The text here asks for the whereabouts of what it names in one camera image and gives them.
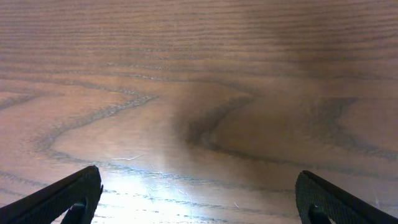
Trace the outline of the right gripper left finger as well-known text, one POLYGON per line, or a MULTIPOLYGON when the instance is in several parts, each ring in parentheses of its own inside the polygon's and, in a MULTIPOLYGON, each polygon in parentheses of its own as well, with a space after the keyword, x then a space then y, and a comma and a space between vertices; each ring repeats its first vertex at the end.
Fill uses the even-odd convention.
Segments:
POLYGON ((102 192, 99 169, 88 166, 2 207, 1 224, 52 223, 63 213, 62 223, 90 224, 102 192))

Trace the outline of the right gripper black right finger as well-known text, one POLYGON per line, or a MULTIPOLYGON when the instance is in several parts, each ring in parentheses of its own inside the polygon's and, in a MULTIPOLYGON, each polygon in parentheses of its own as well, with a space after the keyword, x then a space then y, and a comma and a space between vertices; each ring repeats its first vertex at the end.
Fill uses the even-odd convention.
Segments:
POLYGON ((302 224, 397 224, 396 217, 308 170, 297 177, 295 201, 302 224))

